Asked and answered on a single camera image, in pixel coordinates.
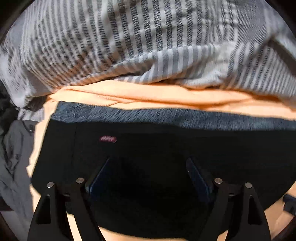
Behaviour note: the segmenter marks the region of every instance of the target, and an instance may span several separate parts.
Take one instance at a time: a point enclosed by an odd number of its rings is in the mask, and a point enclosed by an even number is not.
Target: metal screw
[[[84,182],[84,178],[83,177],[79,177],[79,178],[76,179],[76,182],[78,184],[83,183]]]
[[[215,183],[217,183],[217,184],[221,184],[223,181],[222,181],[222,179],[221,178],[215,178]]]
[[[246,188],[252,188],[252,184],[251,183],[245,183]]]
[[[52,188],[53,186],[54,186],[54,183],[53,182],[49,182],[49,183],[47,183],[47,185],[46,185],[48,188]]]

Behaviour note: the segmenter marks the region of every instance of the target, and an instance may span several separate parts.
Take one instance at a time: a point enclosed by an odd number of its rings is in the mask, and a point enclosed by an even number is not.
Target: striped blanket
[[[0,79],[27,109],[106,79],[293,101],[295,59],[294,35],[264,0],[35,0],[0,46]]]

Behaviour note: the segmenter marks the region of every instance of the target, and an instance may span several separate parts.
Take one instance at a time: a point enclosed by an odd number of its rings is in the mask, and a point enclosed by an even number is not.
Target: gray cloth
[[[30,120],[15,120],[6,136],[6,162],[1,163],[0,194],[4,201],[28,222],[33,217],[31,180],[26,167],[34,146],[34,129],[37,122]]]
[[[188,109],[121,110],[60,101],[52,120],[74,122],[155,123],[224,131],[296,130],[296,121]]]
[[[118,77],[296,98],[296,42],[264,0],[35,0],[0,46],[14,104]]]
[[[44,119],[44,108],[42,107],[37,111],[20,109],[17,119],[22,121],[25,121],[25,120],[38,121],[38,122],[42,121]]]

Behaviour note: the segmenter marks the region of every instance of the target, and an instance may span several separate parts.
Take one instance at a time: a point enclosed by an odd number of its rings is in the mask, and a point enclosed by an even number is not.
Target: red label
[[[116,137],[102,136],[102,137],[100,137],[100,141],[115,143],[117,141],[117,139],[116,139]]]

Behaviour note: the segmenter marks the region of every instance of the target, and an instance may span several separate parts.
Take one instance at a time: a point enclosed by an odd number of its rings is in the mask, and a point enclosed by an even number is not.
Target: orange fabric
[[[78,102],[90,105],[109,106],[120,109],[144,108],[189,108],[204,111],[230,112],[249,116],[278,117],[288,120],[296,119],[296,112],[285,106],[274,97],[258,97],[256,95],[216,89],[190,90],[177,85],[138,85],[112,80],[101,81],[85,86],[63,87],[50,95],[44,104],[45,119],[37,124],[35,129],[34,150],[27,167],[29,176],[32,175],[37,161],[45,130],[50,115],[55,111],[59,101]],[[40,195],[31,187],[33,209],[35,210]],[[296,183],[289,190],[296,196]],[[291,215],[283,212],[283,201],[279,200],[265,211],[271,234],[274,237],[292,219]],[[75,241],[80,241],[80,235],[74,217],[68,215]],[[147,240],[117,234],[101,228],[106,241],[137,241]],[[226,232],[219,236],[218,241],[224,241]]]

